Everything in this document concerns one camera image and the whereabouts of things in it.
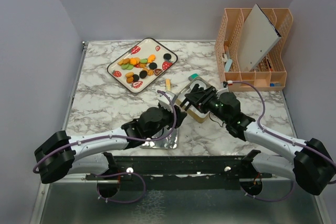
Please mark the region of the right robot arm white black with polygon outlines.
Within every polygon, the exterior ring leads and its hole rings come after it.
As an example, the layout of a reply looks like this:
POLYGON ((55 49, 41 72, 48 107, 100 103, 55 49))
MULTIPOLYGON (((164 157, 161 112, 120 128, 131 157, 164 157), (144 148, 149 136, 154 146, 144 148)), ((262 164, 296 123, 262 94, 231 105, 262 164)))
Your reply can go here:
POLYGON ((309 141, 280 134, 263 126, 260 119, 245 115, 240 101, 228 90, 228 82, 221 90, 199 83, 182 93, 181 107, 193 106, 200 113, 212 113, 224 124, 233 137, 263 146, 274 156, 257 153, 241 164, 246 177, 269 173, 294 180, 303 190, 319 195, 327 185, 334 184, 335 162, 324 144, 312 138, 309 141))

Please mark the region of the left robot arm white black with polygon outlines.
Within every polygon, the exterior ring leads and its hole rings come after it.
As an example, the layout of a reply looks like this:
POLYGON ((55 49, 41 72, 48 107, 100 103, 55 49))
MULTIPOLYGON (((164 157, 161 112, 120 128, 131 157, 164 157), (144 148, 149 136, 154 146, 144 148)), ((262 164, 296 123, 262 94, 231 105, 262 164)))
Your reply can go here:
POLYGON ((107 151, 136 148, 147 141, 160 141, 180 127, 187 113, 177 105, 173 111, 162 106, 150 107, 139 118, 121 127, 88 136, 69 136, 61 130, 49 137, 35 151, 35 174, 43 184, 56 182, 74 173, 80 166, 82 173, 99 173, 104 179, 115 175, 116 166, 104 161, 98 168, 84 167, 82 159, 107 151))

